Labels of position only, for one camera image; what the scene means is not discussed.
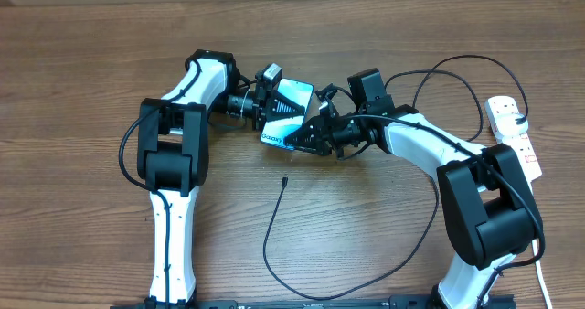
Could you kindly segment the white charger plug adapter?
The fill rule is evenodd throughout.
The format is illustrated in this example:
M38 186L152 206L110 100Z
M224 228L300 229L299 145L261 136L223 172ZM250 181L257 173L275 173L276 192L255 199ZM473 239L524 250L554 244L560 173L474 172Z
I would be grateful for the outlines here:
M528 130L527 117L520 113L497 114L492 123L497 139L504 139L525 133Z

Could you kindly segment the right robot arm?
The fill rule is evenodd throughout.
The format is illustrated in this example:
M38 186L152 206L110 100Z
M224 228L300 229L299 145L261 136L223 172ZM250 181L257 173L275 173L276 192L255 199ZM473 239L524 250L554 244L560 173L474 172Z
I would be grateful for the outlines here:
M434 286L430 308L506 308L511 301L489 293L503 271L520 266L516 256L544 239L543 221L521 161L506 144L484 147L432 125L409 106L395 106L378 69L347 79L353 113L340 115L334 87L319 91L318 115L284 142L315 155L344 156L348 145L378 146L408 160L437 191L455 251L447 275Z

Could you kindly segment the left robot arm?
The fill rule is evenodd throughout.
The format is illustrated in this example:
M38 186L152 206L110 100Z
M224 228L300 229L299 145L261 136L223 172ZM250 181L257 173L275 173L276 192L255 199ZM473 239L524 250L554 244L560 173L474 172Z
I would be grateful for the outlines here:
M199 49L185 68L171 92L140 107L137 172L154 211L154 276L142 308L196 305L194 218L209 166L209 114L249 119L262 142L283 147L284 137L303 123L314 93L310 83L285 79L276 64L249 81L226 52Z

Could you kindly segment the white power strip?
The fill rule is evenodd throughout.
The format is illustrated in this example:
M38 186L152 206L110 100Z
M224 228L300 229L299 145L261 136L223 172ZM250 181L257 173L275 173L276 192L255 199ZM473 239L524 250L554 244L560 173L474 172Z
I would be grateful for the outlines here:
M494 96L489 98L485 102L485 110L493 133L494 127L492 126L492 123L497 114L510 112L520 113L516 101L509 96ZM531 185L535 179L542 176L542 170L527 131L517 136L504 139L497 139L495 137L495 139L498 144L506 144L515 151L529 185Z

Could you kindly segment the blue Galaxy smartphone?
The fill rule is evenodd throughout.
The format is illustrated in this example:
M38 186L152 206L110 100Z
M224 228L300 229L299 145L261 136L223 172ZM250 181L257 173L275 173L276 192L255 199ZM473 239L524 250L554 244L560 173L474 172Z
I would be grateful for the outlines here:
M261 142L293 150L285 138L303 125L313 93L314 86L310 83L282 79L266 104Z

